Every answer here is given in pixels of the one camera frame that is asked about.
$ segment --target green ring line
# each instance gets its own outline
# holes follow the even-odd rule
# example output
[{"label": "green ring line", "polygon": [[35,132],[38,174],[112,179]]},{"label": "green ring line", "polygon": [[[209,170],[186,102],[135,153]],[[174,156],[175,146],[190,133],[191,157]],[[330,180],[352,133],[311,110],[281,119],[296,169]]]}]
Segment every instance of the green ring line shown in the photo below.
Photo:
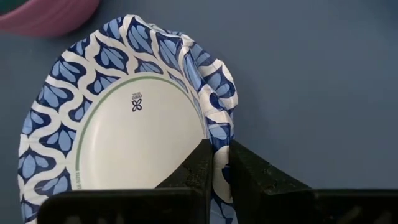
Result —
[{"label": "green ring line", "polygon": [[89,125],[91,119],[93,118],[95,112],[96,112],[96,111],[98,110],[98,108],[101,106],[101,104],[107,99],[107,97],[108,97],[109,95],[111,95],[112,93],[114,93],[116,90],[118,90],[118,89],[121,88],[122,86],[127,85],[128,83],[131,83],[131,82],[135,82],[135,81],[138,81],[138,80],[146,80],[146,79],[148,79],[148,80],[160,80],[160,81],[166,82],[166,83],[168,83],[168,84],[171,84],[172,86],[174,86],[175,88],[177,88],[178,90],[180,90],[180,91],[187,97],[187,99],[189,100],[189,102],[191,103],[191,105],[192,105],[194,108],[196,108],[195,105],[193,104],[193,102],[191,101],[191,99],[189,98],[189,96],[188,96],[181,88],[179,88],[175,83],[171,82],[170,80],[165,80],[165,79],[163,79],[163,78],[155,77],[155,76],[144,76],[144,77],[132,78],[132,79],[129,79],[129,80],[126,80],[126,81],[120,83],[119,85],[117,85],[116,87],[114,87],[111,91],[109,91],[107,94],[105,94],[104,97],[102,97],[102,98],[99,100],[98,104],[94,107],[94,110],[90,113],[90,116],[88,117],[88,119],[87,119],[87,121],[86,121],[86,123],[85,123],[85,125],[84,125],[84,127],[83,127],[83,129],[82,129],[81,135],[80,135],[79,144],[78,144],[78,148],[77,148],[76,172],[75,172],[75,173],[78,173],[78,172],[80,171],[80,152],[81,152],[81,145],[83,144],[83,139],[84,139],[84,135],[85,135],[85,133],[86,133],[87,127],[88,127],[88,125]]}]

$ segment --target paper plate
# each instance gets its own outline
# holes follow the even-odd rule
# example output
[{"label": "paper plate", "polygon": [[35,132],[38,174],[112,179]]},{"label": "paper plate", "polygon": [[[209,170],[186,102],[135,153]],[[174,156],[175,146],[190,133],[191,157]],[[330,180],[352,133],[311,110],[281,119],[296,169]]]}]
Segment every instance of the paper plate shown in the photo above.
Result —
[{"label": "paper plate", "polygon": [[28,112],[18,169],[24,222],[68,190],[154,188],[203,138],[215,149],[212,220],[232,218],[237,103],[224,63],[187,35],[138,16],[112,20],[58,58]]}]

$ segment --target pink bowl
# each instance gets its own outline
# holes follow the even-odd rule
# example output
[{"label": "pink bowl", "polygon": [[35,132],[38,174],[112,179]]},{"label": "pink bowl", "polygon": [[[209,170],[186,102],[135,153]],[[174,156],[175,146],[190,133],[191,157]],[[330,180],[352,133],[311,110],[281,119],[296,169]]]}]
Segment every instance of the pink bowl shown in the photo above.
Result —
[{"label": "pink bowl", "polygon": [[34,37],[66,34],[87,21],[100,0],[28,0],[0,16],[0,29]]}]

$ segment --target logo on plate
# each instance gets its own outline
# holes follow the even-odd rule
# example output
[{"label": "logo on plate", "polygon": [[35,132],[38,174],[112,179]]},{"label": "logo on plate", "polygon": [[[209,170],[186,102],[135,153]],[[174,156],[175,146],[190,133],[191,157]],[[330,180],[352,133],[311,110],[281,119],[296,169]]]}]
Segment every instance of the logo on plate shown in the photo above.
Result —
[{"label": "logo on plate", "polygon": [[141,103],[142,103],[142,94],[140,92],[138,93],[133,93],[132,98],[132,112],[136,112],[142,109]]}]

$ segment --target blue table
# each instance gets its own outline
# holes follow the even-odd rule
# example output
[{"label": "blue table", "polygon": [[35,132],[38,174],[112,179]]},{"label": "blue table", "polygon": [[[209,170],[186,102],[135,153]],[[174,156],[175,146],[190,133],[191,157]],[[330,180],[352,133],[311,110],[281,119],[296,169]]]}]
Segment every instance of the blue table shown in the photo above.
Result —
[{"label": "blue table", "polygon": [[0,35],[0,217],[21,223],[19,133],[55,59],[114,17],[189,34],[229,66],[237,139],[312,187],[398,187],[394,0],[103,0],[59,39]]}]

